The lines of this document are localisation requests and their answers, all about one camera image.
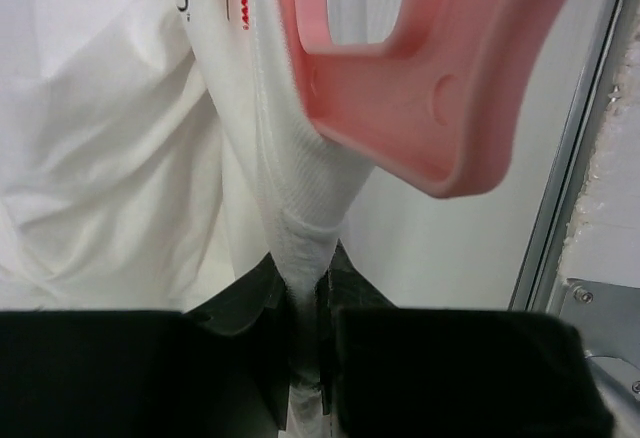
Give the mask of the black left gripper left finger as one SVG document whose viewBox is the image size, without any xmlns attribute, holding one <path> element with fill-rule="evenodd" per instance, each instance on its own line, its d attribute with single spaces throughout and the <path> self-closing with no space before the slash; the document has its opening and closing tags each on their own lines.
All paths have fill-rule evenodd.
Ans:
<svg viewBox="0 0 640 438">
<path fill-rule="evenodd" d="M 271 257 L 193 310 L 5 311 L 5 437 L 275 437 L 288 301 Z"/>
</svg>

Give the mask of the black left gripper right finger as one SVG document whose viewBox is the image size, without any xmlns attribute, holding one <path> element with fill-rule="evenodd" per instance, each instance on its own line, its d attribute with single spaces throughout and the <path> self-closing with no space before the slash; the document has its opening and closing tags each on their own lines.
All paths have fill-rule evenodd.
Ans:
<svg viewBox="0 0 640 438">
<path fill-rule="evenodd" d="M 401 308 L 338 247 L 319 283 L 335 437 L 609 437 L 577 329 L 546 314 Z"/>
</svg>

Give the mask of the white t shirt red print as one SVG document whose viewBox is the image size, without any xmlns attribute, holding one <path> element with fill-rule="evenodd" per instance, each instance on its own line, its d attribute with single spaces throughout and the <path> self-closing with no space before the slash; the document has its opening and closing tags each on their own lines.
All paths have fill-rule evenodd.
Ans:
<svg viewBox="0 0 640 438">
<path fill-rule="evenodd" d="M 323 139 L 280 0 L 1 0 L 1 304 L 187 309 L 270 252 L 289 437 L 326 437 L 315 289 L 372 164 Z"/>
</svg>

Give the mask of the pink plastic hanger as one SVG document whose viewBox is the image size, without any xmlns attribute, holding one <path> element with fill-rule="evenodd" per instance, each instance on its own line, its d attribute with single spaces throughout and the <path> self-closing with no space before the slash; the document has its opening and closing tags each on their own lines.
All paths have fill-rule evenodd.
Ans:
<svg viewBox="0 0 640 438">
<path fill-rule="evenodd" d="M 389 36 L 338 45 L 327 0 L 278 0 L 323 136 L 437 198 L 504 179 L 525 91 L 566 0 L 402 0 Z"/>
</svg>

